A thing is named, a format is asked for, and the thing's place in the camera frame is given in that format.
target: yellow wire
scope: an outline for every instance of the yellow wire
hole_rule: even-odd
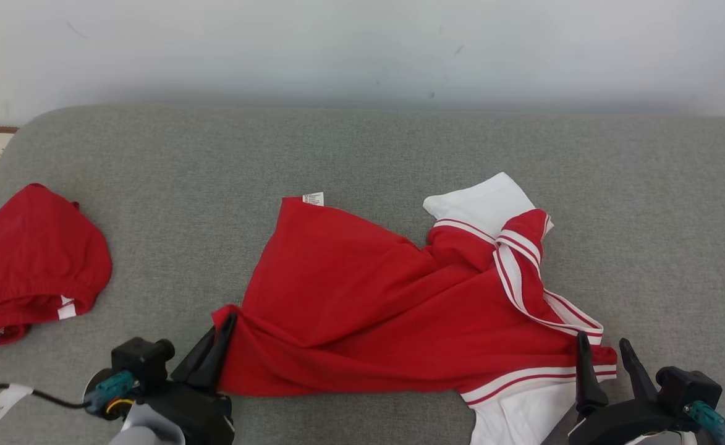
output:
[[[107,414],[110,413],[110,410],[114,408],[118,403],[128,403],[129,405],[133,405],[134,400],[131,400],[130,398],[119,398],[118,400],[115,400],[113,403],[110,403],[107,406]]]

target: black cable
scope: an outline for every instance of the black cable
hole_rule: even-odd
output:
[[[9,386],[10,386],[9,383],[0,383],[0,389],[6,389]],[[32,395],[34,395],[35,397],[43,398],[43,400],[52,402],[55,405],[60,405],[63,408],[68,408],[68,409],[82,409],[82,408],[85,408],[86,406],[90,405],[88,402],[84,402],[84,403],[66,402],[65,400],[54,397],[53,395],[47,394],[46,392],[38,391],[37,389],[34,389],[32,391]]]

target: white wall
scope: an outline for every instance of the white wall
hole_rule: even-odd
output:
[[[135,98],[725,115],[725,0],[0,1],[0,124]]]

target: gray fabric surface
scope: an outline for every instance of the gray fabric surface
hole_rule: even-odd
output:
[[[106,234],[112,280],[93,311],[0,347],[0,381],[77,400],[131,336],[179,360],[212,310],[241,302],[281,197],[337,206],[419,245],[427,195],[506,171],[556,228],[548,287],[630,338],[651,373],[699,369],[724,386],[725,119],[92,106],[46,114],[0,160],[0,206],[40,182]],[[629,391],[625,372],[605,386]],[[453,392],[235,397],[236,443],[457,444],[473,412]],[[572,416],[548,443],[565,442]],[[0,443],[107,443],[103,422],[34,398]]]

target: care label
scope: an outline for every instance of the care label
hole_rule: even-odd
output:
[[[32,388],[11,383],[8,389],[0,392],[0,419],[24,396],[32,394]]]
[[[323,192],[302,195],[302,202],[309,205],[323,206]]]

